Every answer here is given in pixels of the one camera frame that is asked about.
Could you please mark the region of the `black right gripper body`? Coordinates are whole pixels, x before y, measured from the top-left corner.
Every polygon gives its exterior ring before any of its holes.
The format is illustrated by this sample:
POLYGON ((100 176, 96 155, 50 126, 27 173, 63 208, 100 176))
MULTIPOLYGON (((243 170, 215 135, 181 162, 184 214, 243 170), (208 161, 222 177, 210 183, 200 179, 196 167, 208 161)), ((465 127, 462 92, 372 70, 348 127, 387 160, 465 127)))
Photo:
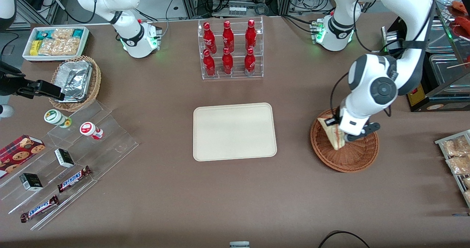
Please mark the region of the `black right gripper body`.
POLYGON ((5 62, 0 62, 0 95, 17 95, 20 87, 29 87, 32 81, 25 78, 25 75, 14 66, 5 62))

